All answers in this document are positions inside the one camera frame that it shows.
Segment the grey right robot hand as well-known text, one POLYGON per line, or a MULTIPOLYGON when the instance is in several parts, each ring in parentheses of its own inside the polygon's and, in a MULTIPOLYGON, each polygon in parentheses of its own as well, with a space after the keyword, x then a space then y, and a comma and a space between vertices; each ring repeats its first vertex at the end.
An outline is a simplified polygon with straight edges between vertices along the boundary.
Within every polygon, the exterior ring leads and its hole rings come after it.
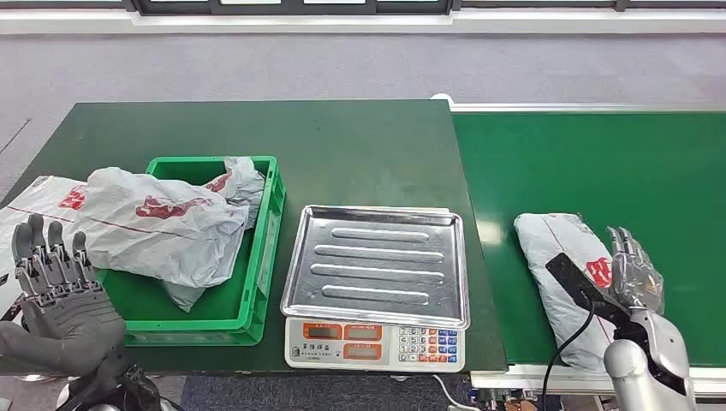
POLYGON ((607 227, 611 239, 611 294, 624 307, 664 314, 664 278, 648 253, 623 227, 607 227))

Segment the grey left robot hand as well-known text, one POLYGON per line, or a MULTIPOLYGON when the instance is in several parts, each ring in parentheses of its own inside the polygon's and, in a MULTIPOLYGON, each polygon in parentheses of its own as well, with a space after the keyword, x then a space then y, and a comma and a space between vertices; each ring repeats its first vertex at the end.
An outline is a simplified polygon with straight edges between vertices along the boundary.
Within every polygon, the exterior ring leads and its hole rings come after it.
POLYGON ((125 323, 98 281, 78 231, 66 247, 63 226, 39 214, 15 226, 11 251, 26 323, 1 323, 1 355, 36 369, 83 376, 123 346, 125 323))

